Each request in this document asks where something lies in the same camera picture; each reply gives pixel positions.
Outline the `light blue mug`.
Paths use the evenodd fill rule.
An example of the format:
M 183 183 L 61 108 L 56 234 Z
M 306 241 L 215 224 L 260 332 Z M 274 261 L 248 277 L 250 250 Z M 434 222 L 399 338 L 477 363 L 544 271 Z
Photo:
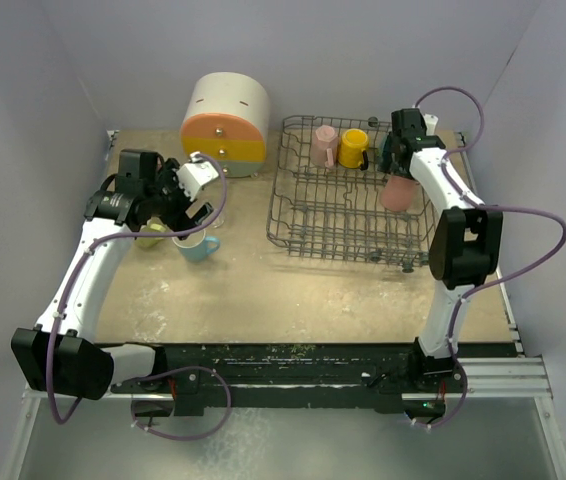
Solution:
M 174 237 L 172 242 L 182 257 L 191 263 L 204 261 L 218 251 L 221 246 L 220 240 L 217 237 L 208 235 L 205 229 L 183 239 Z

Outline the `green faceted mug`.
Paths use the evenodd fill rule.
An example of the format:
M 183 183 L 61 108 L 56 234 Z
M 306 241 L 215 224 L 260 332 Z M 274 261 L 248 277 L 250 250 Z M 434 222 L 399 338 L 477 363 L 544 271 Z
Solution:
M 137 237 L 134 245 L 139 249 L 151 249 L 163 240 L 163 234 L 166 231 L 167 228 L 160 223 L 148 223 L 140 228 L 139 233 L 150 234 L 150 237 Z

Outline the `pink handleless tumbler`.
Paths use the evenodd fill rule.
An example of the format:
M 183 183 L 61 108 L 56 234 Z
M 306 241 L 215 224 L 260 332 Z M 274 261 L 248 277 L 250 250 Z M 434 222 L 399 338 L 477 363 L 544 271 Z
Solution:
M 398 175 L 390 175 L 379 195 L 380 204 L 392 212 L 406 211 L 415 197 L 418 182 Z

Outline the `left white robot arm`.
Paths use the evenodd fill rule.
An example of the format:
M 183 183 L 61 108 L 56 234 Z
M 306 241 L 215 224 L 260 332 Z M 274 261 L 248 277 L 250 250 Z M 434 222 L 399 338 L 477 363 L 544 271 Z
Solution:
M 89 198 L 77 250 L 52 301 L 31 329 L 19 328 L 11 349 L 33 390 L 98 400 L 128 379 L 147 392 L 165 387 L 167 365 L 150 345 L 101 348 L 94 342 L 104 300 L 142 227 L 156 218 L 186 238 L 219 214 L 210 203 L 191 207 L 220 164 L 200 152 L 181 164 L 149 150 L 124 149 L 118 170 Z

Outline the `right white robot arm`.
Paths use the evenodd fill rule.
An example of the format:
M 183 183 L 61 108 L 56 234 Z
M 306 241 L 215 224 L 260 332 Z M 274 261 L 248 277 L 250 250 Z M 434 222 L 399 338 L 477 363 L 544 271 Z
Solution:
M 458 369 L 456 354 L 469 297 L 485 284 L 498 264 L 503 215 L 483 210 L 435 134 L 437 119 L 416 108 L 391 114 L 380 168 L 392 179 L 420 184 L 438 214 L 428 261 L 435 280 L 434 297 L 407 367 L 409 383 L 430 391 Z

